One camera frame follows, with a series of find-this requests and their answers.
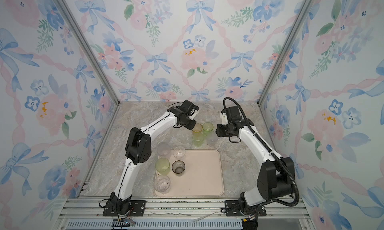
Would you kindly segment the clear plastic cup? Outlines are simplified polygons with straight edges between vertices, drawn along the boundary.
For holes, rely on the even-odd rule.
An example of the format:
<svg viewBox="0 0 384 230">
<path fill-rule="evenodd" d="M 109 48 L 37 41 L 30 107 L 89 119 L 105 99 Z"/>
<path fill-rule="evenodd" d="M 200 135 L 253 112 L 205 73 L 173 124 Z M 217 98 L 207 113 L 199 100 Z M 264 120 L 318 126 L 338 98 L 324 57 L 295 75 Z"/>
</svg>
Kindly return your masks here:
<svg viewBox="0 0 384 230">
<path fill-rule="evenodd" d="M 159 193 L 166 193 L 171 186 L 171 180 L 168 176 L 160 175 L 155 178 L 154 189 Z"/>
<path fill-rule="evenodd" d="M 218 136 L 216 133 L 214 132 L 211 132 L 209 134 L 207 134 L 206 136 L 206 141 L 207 141 L 207 144 L 211 147 L 214 147 L 218 141 Z"/>
<path fill-rule="evenodd" d="M 157 153 L 160 158 L 168 158 L 171 153 L 171 147 L 165 142 L 161 142 L 157 146 Z"/>
<path fill-rule="evenodd" d="M 173 155 L 176 159 L 181 159 L 185 156 L 186 149 L 184 147 L 175 147 L 173 150 Z"/>
</svg>

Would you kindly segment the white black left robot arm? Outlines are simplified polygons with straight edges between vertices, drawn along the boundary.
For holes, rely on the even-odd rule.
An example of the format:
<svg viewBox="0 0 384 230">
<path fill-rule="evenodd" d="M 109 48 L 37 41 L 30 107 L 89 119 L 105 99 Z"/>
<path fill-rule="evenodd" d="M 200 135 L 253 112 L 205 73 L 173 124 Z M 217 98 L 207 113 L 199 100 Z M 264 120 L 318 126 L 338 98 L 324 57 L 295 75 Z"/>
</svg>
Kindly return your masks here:
<svg viewBox="0 0 384 230">
<path fill-rule="evenodd" d="M 181 105 L 171 105 L 158 119 L 144 127 L 133 127 L 125 146 L 126 162 L 115 190 L 111 193 L 107 205 L 120 216 L 126 216 L 132 209 L 133 187 L 141 165 L 152 154 L 152 141 L 170 127 L 182 127 L 192 130 L 194 120 L 200 108 L 185 100 Z"/>
</svg>

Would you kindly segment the light green plastic cup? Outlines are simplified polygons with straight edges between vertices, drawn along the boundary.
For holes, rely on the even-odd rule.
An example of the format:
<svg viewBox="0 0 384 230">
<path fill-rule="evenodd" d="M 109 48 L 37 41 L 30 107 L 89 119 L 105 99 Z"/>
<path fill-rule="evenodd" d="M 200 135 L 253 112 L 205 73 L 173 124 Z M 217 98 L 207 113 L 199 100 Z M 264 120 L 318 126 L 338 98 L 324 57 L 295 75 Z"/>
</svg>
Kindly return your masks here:
<svg viewBox="0 0 384 230">
<path fill-rule="evenodd" d="M 160 158 L 156 161 L 155 168 L 160 175 L 166 176 L 170 172 L 170 162 L 166 158 Z"/>
<path fill-rule="evenodd" d="M 205 135 L 201 132 L 200 133 L 193 133 L 192 140 L 193 140 L 193 144 L 196 147 L 200 147 L 205 141 Z"/>
</svg>

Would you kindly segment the grey smoked plastic cup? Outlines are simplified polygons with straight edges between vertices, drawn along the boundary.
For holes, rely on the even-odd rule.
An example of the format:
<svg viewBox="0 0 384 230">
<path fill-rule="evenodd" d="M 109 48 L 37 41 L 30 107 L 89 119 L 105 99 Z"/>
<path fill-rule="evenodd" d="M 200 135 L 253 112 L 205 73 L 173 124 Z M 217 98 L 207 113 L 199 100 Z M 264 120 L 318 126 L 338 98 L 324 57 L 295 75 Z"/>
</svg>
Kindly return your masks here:
<svg viewBox="0 0 384 230">
<path fill-rule="evenodd" d="M 177 176 L 182 176 L 186 170 L 186 165 L 183 161 L 177 160 L 172 164 L 172 171 Z"/>
</svg>

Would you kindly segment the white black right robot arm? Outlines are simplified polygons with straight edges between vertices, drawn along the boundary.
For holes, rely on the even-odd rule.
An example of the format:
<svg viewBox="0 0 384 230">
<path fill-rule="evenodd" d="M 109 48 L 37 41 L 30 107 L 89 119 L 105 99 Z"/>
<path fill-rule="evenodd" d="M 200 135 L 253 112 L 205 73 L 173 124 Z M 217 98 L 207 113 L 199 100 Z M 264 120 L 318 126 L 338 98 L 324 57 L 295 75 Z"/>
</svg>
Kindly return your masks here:
<svg viewBox="0 0 384 230">
<path fill-rule="evenodd" d="M 294 207 L 300 199 L 299 188 L 295 180 L 295 164 L 289 157 L 282 157 L 259 134 L 257 128 L 237 106 L 223 109 L 220 113 L 221 124 L 217 125 L 218 137 L 238 137 L 245 143 L 257 159 L 260 170 L 256 186 L 239 197 L 242 214 L 252 215 L 259 207 L 279 203 Z"/>
</svg>

